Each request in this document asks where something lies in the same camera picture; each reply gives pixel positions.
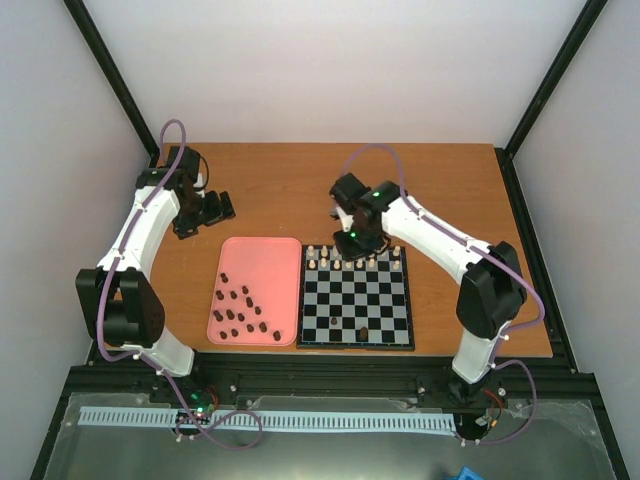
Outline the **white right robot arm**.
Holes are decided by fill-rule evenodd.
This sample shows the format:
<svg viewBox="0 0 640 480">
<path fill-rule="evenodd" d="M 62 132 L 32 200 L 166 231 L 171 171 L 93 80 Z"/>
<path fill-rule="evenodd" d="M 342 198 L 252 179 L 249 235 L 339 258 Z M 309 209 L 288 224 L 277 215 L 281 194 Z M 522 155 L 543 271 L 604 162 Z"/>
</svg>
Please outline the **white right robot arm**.
<svg viewBox="0 0 640 480">
<path fill-rule="evenodd" d="M 345 260 L 378 254 L 395 238 L 435 262 L 459 286 L 456 316 L 463 333 L 450 391 L 463 398 L 489 373 L 500 337 L 527 300 L 515 249 L 464 234 L 391 181 L 372 189 L 346 174 L 329 195 L 333 217 L 341 224 L 333 239 Z"/>
</svg>

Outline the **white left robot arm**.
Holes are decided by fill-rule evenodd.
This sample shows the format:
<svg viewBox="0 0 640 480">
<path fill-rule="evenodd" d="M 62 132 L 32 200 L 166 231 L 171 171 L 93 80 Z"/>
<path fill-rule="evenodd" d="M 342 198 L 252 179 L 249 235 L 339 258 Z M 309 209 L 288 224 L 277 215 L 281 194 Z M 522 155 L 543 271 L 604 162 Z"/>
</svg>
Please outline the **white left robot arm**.
<svg viewBox="0 0 640 480">
<path fill-rule="evenodd" d="M 165 309 L 151 273 L 167 230 L 180 240 L 235 217 L 228 192 L 201 193 L 198 177 L 179 168 L 144 170 L 136 179 L 133 205 L 108 253 L 75 279 L 87 330 L 103 358 L 143 360 L 186 402 L 201 400 L 208 378 L 193 367 L 195 352 L 165 325 Z"/>
</svg>

